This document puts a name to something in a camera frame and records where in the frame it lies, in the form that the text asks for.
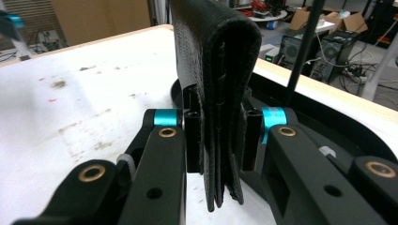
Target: screw hole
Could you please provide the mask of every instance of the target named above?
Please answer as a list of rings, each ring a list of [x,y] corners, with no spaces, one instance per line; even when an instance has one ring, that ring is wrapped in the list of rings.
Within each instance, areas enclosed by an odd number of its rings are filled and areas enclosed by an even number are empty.
[[[278,129],[279,133],[284,135],[284,136],[295,136],[296,135],[296,131],[290,127],[280,127]]]
[[[160,198],[162,194],[163,192],[158,187],[151,188],[149,191],[146,192],[147,198],[151,200]]]
[[[170,138],[176,135],[176,130],[173,128],[163,128],[159,130],[159,135],[163,138]]]
[[[79,180],[82,182],[92,182],[100,179],[105,174],[105,167],[99,164],[90,165],[79,173]]]
[[[324,186],[324,190],[331,196],[341,197],[343,195],[342,191],[335,186]]]

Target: lab floor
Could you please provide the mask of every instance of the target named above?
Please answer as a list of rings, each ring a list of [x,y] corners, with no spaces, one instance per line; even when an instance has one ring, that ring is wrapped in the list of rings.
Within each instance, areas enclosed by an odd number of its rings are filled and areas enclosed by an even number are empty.
[[[262,45],[272,44],[276,47],[280,47],[283,35],[289,31],[289,23],[287,22],[279,22],[274,30],[268,30],[266,28],[266,22],[258,22],[257,25],[263,37]],[[360,52],[364,45],[364,42],[357,41],[350,57]],[[366,45],[365,51],[356,55],[352,60],[356,61],[355,63],[358,64],[376,64],[381,61],[385,52],[386,49],[368,44]],[[366,71],[366,75],[368,77],[371,76],[373,71],[374,68],[370,67]],[[363,89],[363,84],[359,85],[357,82],[353,82],[343,75],[340,79],[335,79],[330,85],[348,91],[353,95],[360,95]],[[376,89],[374,102],[398,111],[398,67],[395,65],[393,59],[389,61],[388,67],[385,68],[385,72],[381,77],[379,86]]]

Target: electronic equipment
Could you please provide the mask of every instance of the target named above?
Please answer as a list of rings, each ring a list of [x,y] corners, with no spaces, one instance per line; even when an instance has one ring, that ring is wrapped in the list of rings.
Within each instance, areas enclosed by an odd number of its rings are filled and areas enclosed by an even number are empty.
[[[314,57],[320,59],[315,61],[310,77],[326,83],[332,82],[348,63],[348,56],[358,38],[358,33],[345,30],[323,37],[322,48]]]
[[[276,64],[278,61],[278,53],[280,48],[275,47],[271,44],[263,45],[260,48],[260,53],[258,54],[258,58],[264,59],[270,63]]]
[[[278,53],[279,53],[280,48],[275,47],[273,49],[271,49],[269,52],[266,53],[266,57],[265,60],[273,63],[273,64],[277,64],[278,62]]]
[[[295,64],[296,57],[298,56],[299,46],[301,44],[302,37],[304,35],[304,29],[299,29],[297,31],[290,31],[282,37],[281,50],[279,52],[280,66],[288,69],[292,69]],[[314,34],[308,51],[306,60],[314,59],[316,53],[319,49],[319,41]],[[313,65],[304,65],[301,74],[309,76],[311,73]]]

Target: cable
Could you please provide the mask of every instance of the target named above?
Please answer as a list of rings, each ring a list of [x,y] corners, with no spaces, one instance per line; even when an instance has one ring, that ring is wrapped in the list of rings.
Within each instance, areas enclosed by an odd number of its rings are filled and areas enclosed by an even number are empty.
[[[392,29],[392,27],[394,27],[395,24],[397,24],[398,20],[395,20],[395,22],[392,24],[392,26],[390,26],[390,28],[386,31],[386,33],[384,33],[384,35],[381,38],[377,39],[377,42],[375,43],[374,46],[376,46],[378,44],[378,42],[380,42],[381,39],[383,39]]]

